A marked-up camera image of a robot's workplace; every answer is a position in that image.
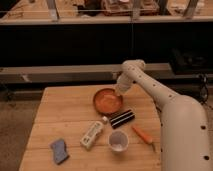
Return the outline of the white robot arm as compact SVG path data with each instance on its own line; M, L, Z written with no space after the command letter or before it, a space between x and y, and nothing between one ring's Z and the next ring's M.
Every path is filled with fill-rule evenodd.
M136 82L161 110L161 171L213 171L204 107L147 75L143 60L126 60L121 68L116 92Z

